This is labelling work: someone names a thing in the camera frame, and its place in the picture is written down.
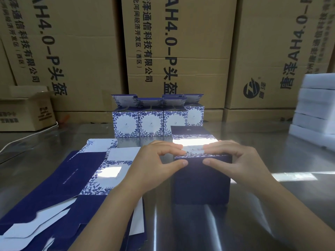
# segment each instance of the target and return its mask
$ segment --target dark blue box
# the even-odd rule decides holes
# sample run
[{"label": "dark blue box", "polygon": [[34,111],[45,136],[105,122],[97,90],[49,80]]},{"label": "dark blue box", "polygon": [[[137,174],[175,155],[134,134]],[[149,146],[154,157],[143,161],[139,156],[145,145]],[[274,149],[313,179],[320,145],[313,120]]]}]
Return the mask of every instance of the dark blue box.
[{"label": "dark blue box", "polygon": [[217,140],[202,126],[171,126],[174,143],[184,145],[184,156],[189,164],[172,177],[172,202],[175,204],[227,204],[230,178],[218,170],[206,166],[203,159],[211,157],[232,163],[232,156],[209,155],[202,150],[204,144]]}]

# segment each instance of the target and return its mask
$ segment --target right hand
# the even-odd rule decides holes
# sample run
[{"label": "right hand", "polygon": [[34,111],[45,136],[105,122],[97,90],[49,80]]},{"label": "right hand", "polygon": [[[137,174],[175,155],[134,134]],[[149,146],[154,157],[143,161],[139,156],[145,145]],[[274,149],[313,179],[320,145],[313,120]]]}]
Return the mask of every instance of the right hand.
[{"label": "right hand", "polygon": [[203,163],[231,177],[257,196],[263,195],[268,188],[278,185],[253,147],[229,140],[206,144],[203,148],[207,154],[228,153],[236,156],[237,160],[233,164],[214,158],[206,158]]}]

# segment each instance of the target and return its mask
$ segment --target hand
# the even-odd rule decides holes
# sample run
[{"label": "hand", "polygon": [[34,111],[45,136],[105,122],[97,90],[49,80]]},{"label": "hand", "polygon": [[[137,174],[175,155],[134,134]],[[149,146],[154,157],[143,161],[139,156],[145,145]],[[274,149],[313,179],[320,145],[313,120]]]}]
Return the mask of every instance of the hand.
[{"label": "hand", "polygon": [[143,146],[137,153],[122,182],[131,185],[141,195],[157,187],[179,169],[188,165],[188,161],[185,159],[163,164],[159,156],[167,153],[182,156],[186,153],[181,150],[182,147],[181,144],[157,140]]},{"label": "hand", "polygon": [[203,163],[231,177],[255,195],[262,195],[268,188],[278,185],[253,147],[229,140],[206,144],[203,148],[208,154],[228,153],[236,156],[238,159],[233,164],[213,158],[206,158]]}]

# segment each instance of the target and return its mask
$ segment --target open cardboard box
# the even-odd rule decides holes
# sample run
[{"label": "open cardboard box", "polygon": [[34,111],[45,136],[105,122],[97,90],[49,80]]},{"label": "open cardboard box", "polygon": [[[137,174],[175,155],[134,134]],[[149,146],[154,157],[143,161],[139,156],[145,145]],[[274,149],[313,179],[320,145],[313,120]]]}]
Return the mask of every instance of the open cardboard box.
[{"label": "open cardboard box", "polygon": [[37,131],[56,123],[46,86],[10,86],[0,98],[0,131]]}]

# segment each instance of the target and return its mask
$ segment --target left hand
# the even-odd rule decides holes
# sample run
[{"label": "left hand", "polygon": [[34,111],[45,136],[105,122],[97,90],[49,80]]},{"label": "left hand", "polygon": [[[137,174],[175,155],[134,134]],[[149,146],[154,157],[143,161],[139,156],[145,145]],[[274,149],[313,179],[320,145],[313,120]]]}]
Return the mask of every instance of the left hand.
[{"label": "left hand", "polygon": [[182,147],[181,144],[157,140],[143,146],[121,183],[140,192],[141,195],[157,187],[179,169],[188,165],[185,159],[163,164],[159,156],[167,153],[182,156],[186,153],[181,150]]}]

